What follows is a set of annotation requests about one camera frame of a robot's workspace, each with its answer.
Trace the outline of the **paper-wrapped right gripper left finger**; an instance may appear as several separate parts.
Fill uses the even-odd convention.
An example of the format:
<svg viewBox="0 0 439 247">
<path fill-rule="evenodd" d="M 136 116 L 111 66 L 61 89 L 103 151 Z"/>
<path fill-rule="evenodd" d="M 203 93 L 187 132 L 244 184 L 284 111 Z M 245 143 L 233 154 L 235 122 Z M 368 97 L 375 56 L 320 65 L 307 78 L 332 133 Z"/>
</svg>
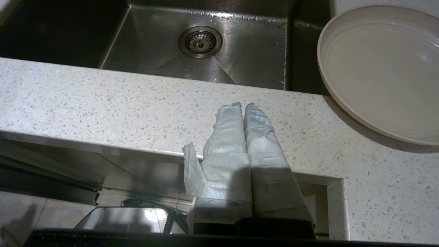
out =
<svg viewBox="0 0 439 247">
<path fill-rule="evenodd" d="M 188 214 L 191 234 L 213 224 L 234 226 L 252 216 L 251 166 L 240 103 L 218 109 L 202 161 L 192 142 L 182 152 L 186 194 L 194 197 Z"/>
</svg>

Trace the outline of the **paper-wrapped right gripper right finger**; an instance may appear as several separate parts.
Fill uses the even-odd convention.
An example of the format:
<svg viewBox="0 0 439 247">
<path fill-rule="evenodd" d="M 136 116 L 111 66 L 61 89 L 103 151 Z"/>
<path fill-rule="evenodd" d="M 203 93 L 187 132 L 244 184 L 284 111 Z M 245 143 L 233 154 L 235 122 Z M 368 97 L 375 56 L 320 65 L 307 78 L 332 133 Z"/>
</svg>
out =
<svg viewBox="0 0 439 247">
<path fill-rule="evenodd" d="M 268 116 L 249 103 L 244 124 L 253 216 L 277 235 L 314 238 L 315 223 Z"/>
</svg>

